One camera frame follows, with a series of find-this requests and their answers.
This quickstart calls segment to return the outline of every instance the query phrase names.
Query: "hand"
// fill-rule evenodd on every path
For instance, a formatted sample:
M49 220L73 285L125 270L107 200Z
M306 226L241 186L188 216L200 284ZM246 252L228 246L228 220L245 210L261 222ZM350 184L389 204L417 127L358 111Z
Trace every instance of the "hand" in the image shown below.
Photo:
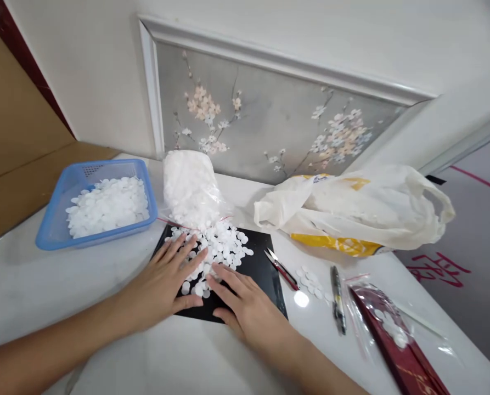
M225 265L214 263L212 267L237 294L207 276L208 285L233 311L217 308L214 316L221 318L268 364L288 372L297 358L296 348L306 339L289 324L254 280Z
M176 298L186 277L191 275L208 250L204 249L190 262L182 263L196 245L197 237L177 250L184 242L182 234L175 242L168 240L144 270L119 293L113 295L115 322L124 335L144 331L178 311L202 306L202 298L186 295Z

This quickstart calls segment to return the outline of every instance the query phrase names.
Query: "painting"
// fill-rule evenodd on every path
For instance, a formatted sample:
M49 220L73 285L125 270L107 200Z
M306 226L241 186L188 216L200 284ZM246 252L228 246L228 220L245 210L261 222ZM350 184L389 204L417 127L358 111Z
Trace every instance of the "painting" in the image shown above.
M157 42L166 150L279 184L340 175L405 110L390 101Z

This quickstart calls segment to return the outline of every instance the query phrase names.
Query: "white table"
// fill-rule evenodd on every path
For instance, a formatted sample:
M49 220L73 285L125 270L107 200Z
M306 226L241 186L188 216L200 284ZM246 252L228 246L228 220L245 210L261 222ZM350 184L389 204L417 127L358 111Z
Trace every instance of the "white table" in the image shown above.
M119 159L132 157L122 154ZM159 207L162 163L146 160ZM258 230L253 203L270 185L216 175L223 195L235 205L234 224ZM43 218L39 211L0 239L0 344L42 328L90 306L115 292L144 266L164 227L155 221L147 232L87 249L41 251L35 237ZM273 232L280 260L295 272L305 264L331 287L331 263L311 256L305 247L282 232ZM341 253L335 263L345 276L371 273L371 282L392 299L410 303L415 312L448 336L458 359L438 349L435 338L420 325L415 335L451 394L490 394L490 362L455 325L391 253L355 259ZM281 280L291 324L329 359L372 394L399 394L375 345L364 354L350 321L343 337L336 329L331 307L311 297L306 308ZM63 394L68 376L47 393ZM111 344L94 355L73 394L250 394L293 393L284 379L257 360L225 325L172 316L146 333Z

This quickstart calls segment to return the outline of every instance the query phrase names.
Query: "finger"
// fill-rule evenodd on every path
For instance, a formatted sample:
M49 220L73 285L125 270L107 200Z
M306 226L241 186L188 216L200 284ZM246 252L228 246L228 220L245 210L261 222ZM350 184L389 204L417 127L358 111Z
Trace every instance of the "finger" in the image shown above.
M208 254L208 249L203 249L201 252L199 252L195 258L193 258L190 262L188 262L184 267L179 271L179 277L181 278L181 281L184 281L186 277L191 275L194 270L199 266L199 264L202 262L202 260L206 257L206 254Z
M245 284L245 286L248 287L248 289L254 290L255 288L259 288L257 284L254 282L254 280L252 280L252 277L238 273L234 269L226 265L219 265L219 266L222 267L224 270L234 273L237 276L237 278L240 279L243 282L243 284Z
M235 273L223 269L223 266L224 265L215 262L212 264L213 271L216 272L216 274L221 277L236 294L241 297L245 296L250 291L248 287L243 284Z
M227 324L230 329L236 334L238 338L243 340L245 338L245 334L243 333L243 329L241 325L239 325L238 319L235 314L232 313L229 309L225 308L216 308L213 311L213 316L217 318L221 318L225 324Z
M217 296L221 298L221 300L230 307L233 311L236 311L241 306L241 300L230 292L228 288L222 286L220 283L215 281L215 279L211 275L206 276L206 281L210 288L216 293Z
M163 255L166 253L170 244L172 244L172 239L168 239L168 241L165 241L165 243L159 248L157 253L151 259L150 263L158 262L163 257Z
M190 251L197 246L197 236L193 235L190 240L182 247L177 254L172 258L170 264L174 264L177 267L184 262Z
M163 258L159 261L159 263L166 264L169 261L172 260L172 258L175 256L177 253L177 250L179 247L182 245L184 242L184 239L186 239L186 233L183 233L179 236L179 238L172 243L172 245L168 248L168 251L166 251L166 254L163 256Z
M202 304L202 299L197 295L181 296L173 301L171 313L175 314L190 307L201 307Z

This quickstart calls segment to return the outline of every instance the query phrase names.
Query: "black pen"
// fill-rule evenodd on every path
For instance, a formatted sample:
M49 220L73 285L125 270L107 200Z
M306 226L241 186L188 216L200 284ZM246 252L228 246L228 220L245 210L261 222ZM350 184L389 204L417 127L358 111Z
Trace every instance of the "black pen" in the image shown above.
M345 335L347 329L345 326L345 314L343 312L342 283L340 281L340 273L338 273L336 266L331 268L331 280L333 281L334 318L336 318L342 334Z

